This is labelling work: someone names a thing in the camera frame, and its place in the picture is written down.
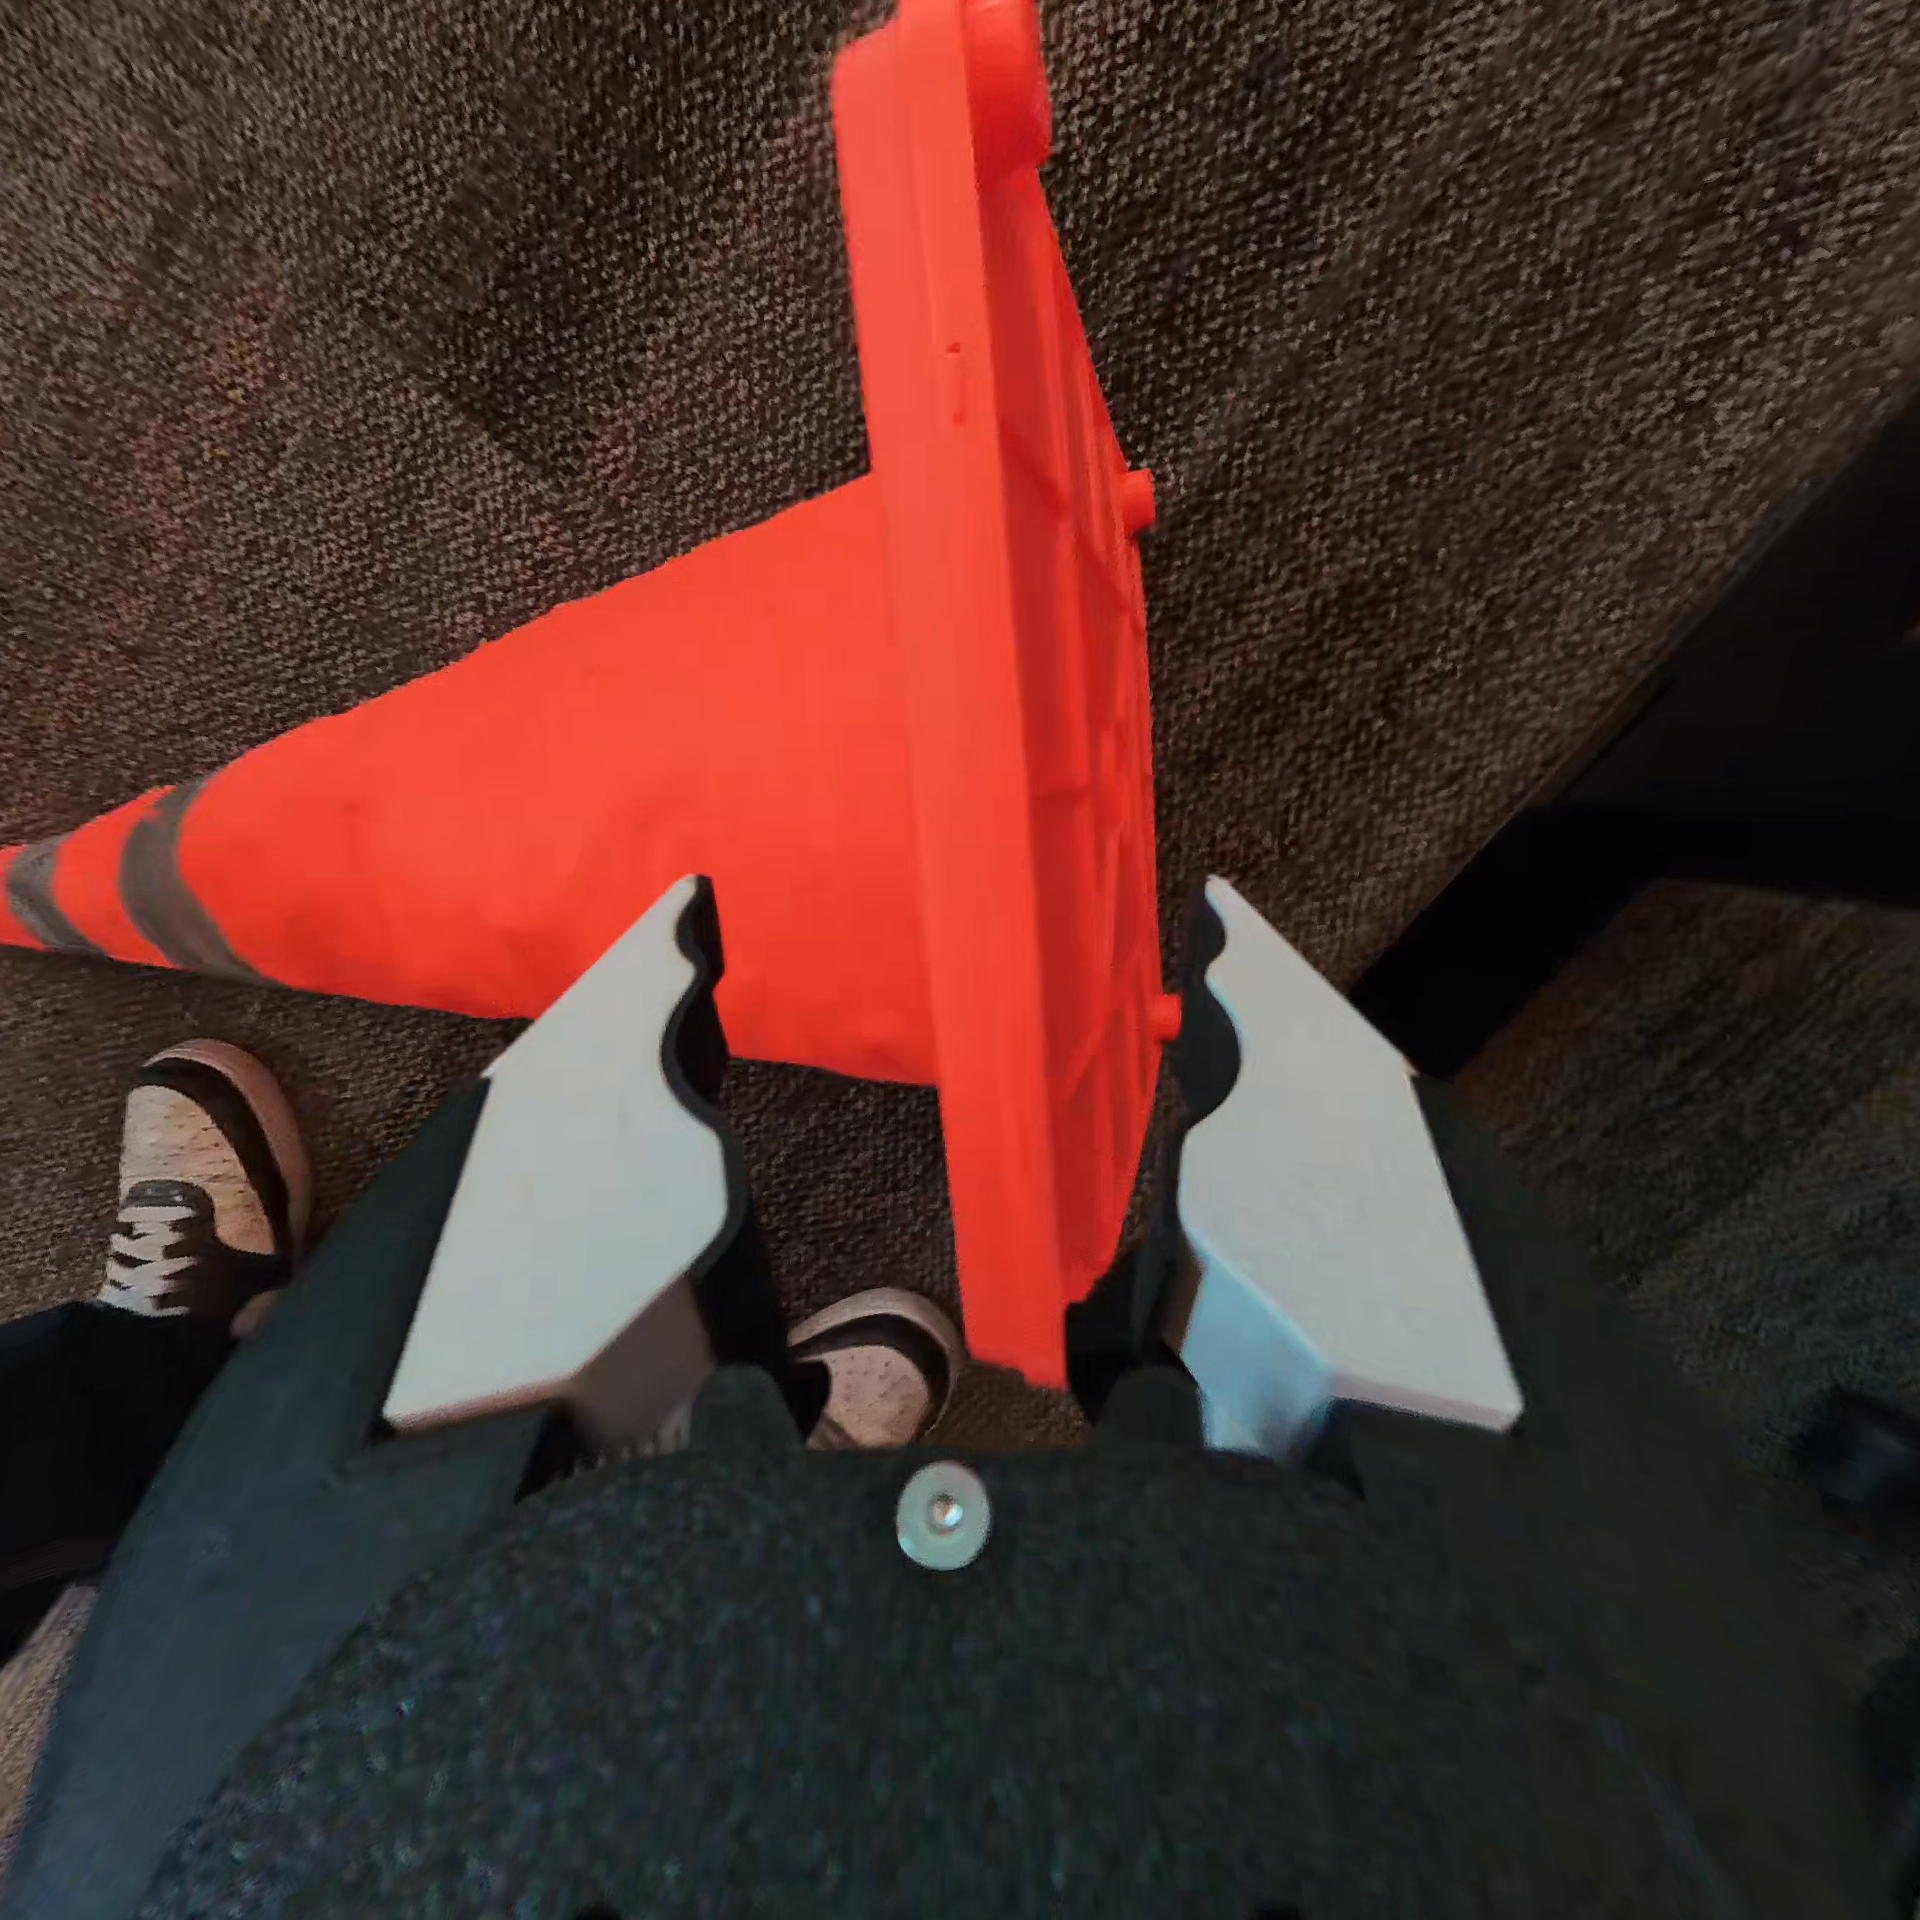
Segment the orange traffic cone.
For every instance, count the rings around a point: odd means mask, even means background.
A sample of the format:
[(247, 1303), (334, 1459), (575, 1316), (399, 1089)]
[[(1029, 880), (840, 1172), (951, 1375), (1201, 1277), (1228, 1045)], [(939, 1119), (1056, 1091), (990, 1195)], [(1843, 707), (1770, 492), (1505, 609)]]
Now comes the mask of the orange traffic cone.
[(3, 946), (536, 1018), (705, 877), (732, 1049), (936, 1089), (971, 1356), (1061, 1389), (1181, 1025), (1153, 479), (1044, 196), (1036, 5), (900, 5), (829, 106), (867, 472), (5, 847)]

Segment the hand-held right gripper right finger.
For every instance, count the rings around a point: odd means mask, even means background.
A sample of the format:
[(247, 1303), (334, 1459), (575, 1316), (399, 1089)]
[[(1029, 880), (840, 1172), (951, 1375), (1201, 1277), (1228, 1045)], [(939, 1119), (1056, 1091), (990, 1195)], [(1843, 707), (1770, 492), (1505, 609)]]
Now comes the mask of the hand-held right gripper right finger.
[(1211, 1453), (1348, 1407), (1509, 1435), (1524, 1390), (1404, 1055), (1222, 877), (1192, 904), (1163, 1344)]

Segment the person's right shoe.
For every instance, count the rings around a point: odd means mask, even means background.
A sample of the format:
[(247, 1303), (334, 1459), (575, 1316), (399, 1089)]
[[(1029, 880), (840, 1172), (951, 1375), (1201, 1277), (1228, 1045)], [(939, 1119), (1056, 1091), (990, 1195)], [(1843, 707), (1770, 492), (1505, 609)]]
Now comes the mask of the person's right shoe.
[(923, 1295), (864, 1288), (806, 1316), (787, 1356), (824, 1373), (828, 1399), (812, 1453), (891, 1451), (921, 1442), (946, 1416), (966, 1368), (956, 1321)]

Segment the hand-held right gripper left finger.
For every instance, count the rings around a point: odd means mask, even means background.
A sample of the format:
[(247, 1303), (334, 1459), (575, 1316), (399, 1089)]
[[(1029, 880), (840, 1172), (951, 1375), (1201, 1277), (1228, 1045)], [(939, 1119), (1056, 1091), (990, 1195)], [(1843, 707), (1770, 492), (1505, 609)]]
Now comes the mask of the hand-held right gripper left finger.
[(483, 1075), (384, 1422), (560, 1412), (652, 1453), (750, 1350), (750, 1189), (710, 879), (680, 877)]

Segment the person's black trouser leg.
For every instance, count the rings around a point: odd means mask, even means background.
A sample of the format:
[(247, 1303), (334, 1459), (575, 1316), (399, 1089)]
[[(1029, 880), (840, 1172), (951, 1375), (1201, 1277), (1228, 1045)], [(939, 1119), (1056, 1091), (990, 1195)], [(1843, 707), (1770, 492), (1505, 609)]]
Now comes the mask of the person's black trouser leg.
[(59, 1597), (107, 1569), (232, 1350), (224, 1321), (144, 1316), (101, 1303), (3, 1325), (3, 1663)]

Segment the black desk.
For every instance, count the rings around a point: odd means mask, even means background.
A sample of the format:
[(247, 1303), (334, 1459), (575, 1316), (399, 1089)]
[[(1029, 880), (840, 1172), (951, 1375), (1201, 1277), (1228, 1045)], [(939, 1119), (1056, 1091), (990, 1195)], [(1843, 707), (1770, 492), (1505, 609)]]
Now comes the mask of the black desk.
[(1452, 1078), (1656, 883), (1916, 911), (1916, 625), (1908, 397), (1357, 977), (1356, 1010)]

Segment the person's left shoe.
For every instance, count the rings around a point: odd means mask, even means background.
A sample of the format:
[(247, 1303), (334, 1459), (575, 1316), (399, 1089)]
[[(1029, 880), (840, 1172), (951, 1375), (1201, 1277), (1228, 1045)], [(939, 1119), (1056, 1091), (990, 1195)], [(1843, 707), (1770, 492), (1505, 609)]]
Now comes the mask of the person's left shoe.
[(210, 1038), (138, 1068), (93, 1304), (247, 1337), (287, 1284), (313, 1214), (299, 1121), (271, 1070)]

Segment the person's shoe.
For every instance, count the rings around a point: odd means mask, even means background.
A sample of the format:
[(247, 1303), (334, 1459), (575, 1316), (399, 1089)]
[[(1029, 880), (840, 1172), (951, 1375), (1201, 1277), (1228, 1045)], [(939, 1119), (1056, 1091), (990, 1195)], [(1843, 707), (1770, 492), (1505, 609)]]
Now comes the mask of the person's shoe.
[(787, 1356), (824, 1373), (828, 1399), (812, 1453), (891, 1451), (921, 1442), (946, 1416), (966, 1368), (956, 1321), (923, 1295), (864, 1288), (806, 1316)]
[(210, 1038), (138, 1068), (93, 1304), (247, 1337), (287, 1284), (313, 1214), (299, 1121), (271, 1070)]

